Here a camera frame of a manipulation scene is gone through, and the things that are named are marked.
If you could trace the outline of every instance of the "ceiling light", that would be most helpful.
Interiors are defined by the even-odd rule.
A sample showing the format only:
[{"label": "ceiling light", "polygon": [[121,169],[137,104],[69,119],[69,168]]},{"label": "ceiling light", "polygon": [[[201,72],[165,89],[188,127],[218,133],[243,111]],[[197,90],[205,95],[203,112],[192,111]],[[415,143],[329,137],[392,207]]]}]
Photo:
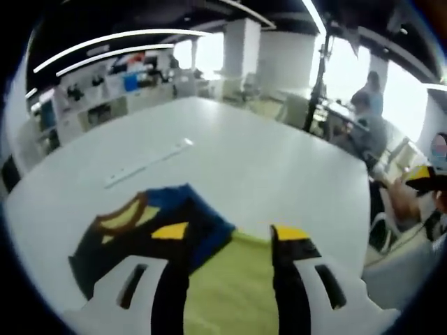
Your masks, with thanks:
[{"label": "ceiling light", "polygon": [[326,36],[326,28],[324,26],[323,20],[321,19],[320,15],[316,11],[316,8],[314,4],[312,3],[312,0],[302,0],[303,4],[306,6],[307,11],[309,12],[310,16],[312,16],[313,21],[315,22],[316,27],[318,28],[318,31],[321,35]]},{"label": "ceiling light", "polygon": [[152,35],[152,34],[182,34],[182,35],[193,35],[193,36],[206,36],[211,35],[211,33],[207,33],[206,31],[196,31],[196,30],[187,30],[187,29],[141,29],[141,30],[133,30],[133,31],[123,31],[122,33],[113,33],[112,35],[102,36],[98,38],[94,38],[93,40],[88,40],[87,42],[82,42],[80,44],[74,45],[73,47],[68,48],[60,52],[59,54],[54,55],[53,57],[44,61],[41,65],[37,66],[33,72],[37,73],[46,66],[50,65],[52,62],[70,54],[76,50],[82,49],[83,47],[88,47],[89,45],[105,42],[107,40],[114,40],[116,38],[128,37],[128,36],[137,36],[137,35]]},{"label": "ceiling light", "polygon": [[29,91],[27,94],[25,94],[25,98],[26,99],[31,98],[34,94],[36,94],[36,92],[37,92],[37,88],[34,87],[31,91]]},{"label": "ceiling light", "polygon": [[142,45],[140,47],[127,47],[125,49],[115,50],[106,52],[105,54],[99,54],[98,56],[87,58],[83,61],[80,61],[76,64],[73,64],[69,66],[68,68],[65,68],[63,70],[60,70],[56,73],[57,77],[60,77],[61,75],[65,75],[67,72],[70,72],[72,70],[75,70],[76,68],[79,68],[81,66],[84,66],[86,64],[89,64],[94,61],[98,61],[99,59],[104,59],[107,57],[115,56],[117,54],[126,54],[129,52],[135,52],[135,51],[143,51],[143,50],[153,50],[153,49],[167,49],[170,47],[174,47],[173,44],[154,44],[154,45]]},{"label": "ceiling light", "polygon": [[436,89],[437,91],[447,92],[447,86],[441,84],[423,84],[426,89]]},{"label": "ceiling light", "polygon": [[254,16],[256,19],[258,19],[259,21],[264,22],[266,25],[272,27],[272,28],[276,28],[276,26],[274,25],[274,23],[268,19],[266,19],[265,17],[263,17],[261,14],[255,12],[254,10],[248,8],[247,6],[244,6],[236,1],[233,0],[220,0],[230,6],[239,8],[240,10],[243,10],[244,12],[250,14],[251,16]]}]

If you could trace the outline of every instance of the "window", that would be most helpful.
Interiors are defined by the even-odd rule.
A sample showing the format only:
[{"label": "window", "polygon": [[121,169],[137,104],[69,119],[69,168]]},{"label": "window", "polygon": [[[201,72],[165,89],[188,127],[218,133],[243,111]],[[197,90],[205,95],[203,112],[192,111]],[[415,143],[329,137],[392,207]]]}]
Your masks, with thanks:
[{"label": "window", "polygon": [[193,43],[190,40],[177,43],[174,46],[174,57],[179,61],[180,68],[191,68],[193,63]]},{"label": "window", "polygon": [[[322,44],[324,44],[324,37],[317,36],[309,81],[310,87],[316,83]],[[366,47],[360,47],[357,58],[349,42],[337,37],[330,41],[330,51],[331,48],[332,54],[326,64],[324,75],[328,98],[349,101],[352,95],[366,83],[371,60],[370,52]]]},{"label": "window", "polygon": [[197,40],[196,68],[204,73],[224,66],[224,33],[214,33]]},{"label": "window", "polygon": [[383,93],[383,118],[417,142],[422,132],[428,93],[421,82],[396,63],[388,64]]}]

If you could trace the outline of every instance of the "hand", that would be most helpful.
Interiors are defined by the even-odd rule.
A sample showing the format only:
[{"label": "hand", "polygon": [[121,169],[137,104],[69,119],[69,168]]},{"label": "hand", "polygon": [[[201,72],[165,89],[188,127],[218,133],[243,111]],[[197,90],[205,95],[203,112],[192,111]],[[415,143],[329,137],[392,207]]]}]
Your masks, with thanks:
[{"label": "hand", "polygon": [[409,191],[401,179],[396,179],[388,188],[388,194],[396,218],[399,221],[407,219],[420,221],[420,210],[416,194]]}]

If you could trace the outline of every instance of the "desk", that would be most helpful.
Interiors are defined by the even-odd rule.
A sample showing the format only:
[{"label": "desk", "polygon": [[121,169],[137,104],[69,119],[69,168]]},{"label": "desk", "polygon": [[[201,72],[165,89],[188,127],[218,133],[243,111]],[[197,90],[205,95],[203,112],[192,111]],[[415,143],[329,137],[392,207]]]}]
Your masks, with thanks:
[{"label": "desk", "polygon": [[309,87],[282,87],[277,89],[277,92],[285,96],[299,96],[310,100],[312,89]]},{"label": "desk", "polygon": [[[183,137],[194,146],[104,188],[105,178]],[[17,254],[56,312],[85,298],[68,265],[97,214],[148,188],[190,183],[229,222],[270,239],[301,227],[360,276],[369,236],[365,164],[302,131],[212,100],[184,98],[121,117],[68,143],[14,188],[4,214]]]}]

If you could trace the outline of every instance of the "yellow-green fabric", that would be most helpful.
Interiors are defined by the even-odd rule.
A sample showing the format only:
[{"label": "yellow-green fabric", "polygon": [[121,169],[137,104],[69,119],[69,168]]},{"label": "yellow-green fabric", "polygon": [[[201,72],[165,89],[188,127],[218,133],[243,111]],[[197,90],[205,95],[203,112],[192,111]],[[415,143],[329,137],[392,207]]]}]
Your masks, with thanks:
[{"label": "yellow-green fabric", "polygon": [[184,333],[278,334],[270,243],[233,232],[232,241],[193,273]]}]

